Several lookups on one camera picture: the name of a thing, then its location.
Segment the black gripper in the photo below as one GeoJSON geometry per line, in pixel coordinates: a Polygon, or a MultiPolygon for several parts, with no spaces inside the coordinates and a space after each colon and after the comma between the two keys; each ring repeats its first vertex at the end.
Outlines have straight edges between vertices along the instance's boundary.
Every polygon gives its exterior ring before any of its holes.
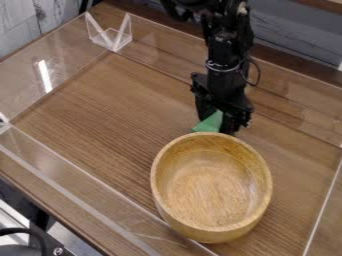
{"type": "Polygon", "coordinates": [[[191,74],[191,92],[199,120],[203,121],[215,111],[223,113],[219,132],[235,135],[241,127],[247,127],[255,110],[246,96],[250,64],[243,63],[235,70],[191,74]]]}

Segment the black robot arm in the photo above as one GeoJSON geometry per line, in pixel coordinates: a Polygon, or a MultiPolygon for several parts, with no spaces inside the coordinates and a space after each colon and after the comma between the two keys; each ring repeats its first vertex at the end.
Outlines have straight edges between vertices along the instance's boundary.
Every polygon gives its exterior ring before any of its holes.
{"type": "Polygon", "coordinates": [[[161,0],[178,21],[199,19],[209,55],[207,73],[191,74],[191,92],[201,121],[222,113],[218,131],[235,135],[251,121],[254,105],[246,96],[254,31],[249,0],[161,0]]]}

